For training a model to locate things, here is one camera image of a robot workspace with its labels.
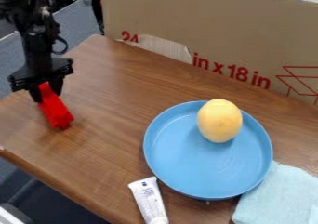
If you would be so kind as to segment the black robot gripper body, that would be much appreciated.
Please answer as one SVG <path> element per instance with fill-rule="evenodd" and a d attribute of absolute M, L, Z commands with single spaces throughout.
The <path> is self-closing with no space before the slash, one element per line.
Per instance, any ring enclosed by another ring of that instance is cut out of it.
<path fill-rule="evenodd" d="M 64 79 L 73 73 L 73 60 L 52 57 L 52 42 L 43 33 L 25 33 L 23 48 L 25 64 L 8 78 L 13 92 L 23 89 L 29 90 L 33 86 L 49 82 L 57 77 Z"/>

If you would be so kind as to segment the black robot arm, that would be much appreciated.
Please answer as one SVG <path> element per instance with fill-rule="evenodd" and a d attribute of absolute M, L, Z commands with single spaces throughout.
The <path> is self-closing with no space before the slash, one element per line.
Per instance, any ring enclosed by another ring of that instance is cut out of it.
<path fill-rule="evenodd" d="M 49 0 L 0 0 L 0 16 L 9 19 L 21 36 L 25 63 L 8 77 L 13 92 L 27 90 L 33 101 L 43 102 L 40 85 L 48 83 L 53 93 L 61 94 L 63 79 L 73 73 L 73 60 L 55 58 L 63 51 L 53 44 L 65 40 L 60 37 L 60 24 L 55 21 Z"/>

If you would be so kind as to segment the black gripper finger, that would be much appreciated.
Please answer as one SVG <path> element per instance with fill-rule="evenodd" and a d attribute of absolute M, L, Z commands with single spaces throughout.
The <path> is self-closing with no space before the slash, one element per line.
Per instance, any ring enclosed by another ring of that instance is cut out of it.
<path fill-rule="evenodd" d="M 29 96 L 32 97 L 33 101 L 37 103 L 43 102 L 43 95 L 41 95 L 41 90 L 37 86 L 32 87 L 28 90 Z"/>
<path fill-rule="evenodd" d="M 61 88 L 63 88 L 63 77 L 57 77 L 52 79 L 48 83 L 49 83 L 52 91 L 59 96 L 61 94 Z"/>

